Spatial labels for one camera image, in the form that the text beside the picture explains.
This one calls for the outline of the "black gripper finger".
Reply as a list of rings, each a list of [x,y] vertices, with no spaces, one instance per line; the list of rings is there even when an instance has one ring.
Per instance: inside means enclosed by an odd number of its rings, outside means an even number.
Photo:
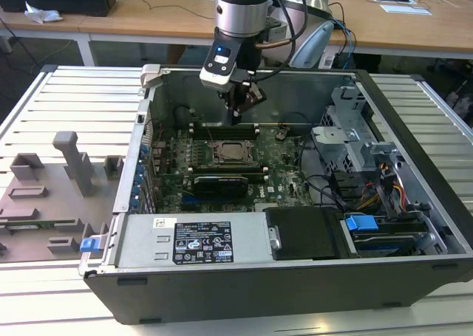
[[[246,93],[246,86],[232,86],[229,92],[222,93],[222,99],[227,109],[228,124],[231,126],[241,122],[239,107],[245,103]]]

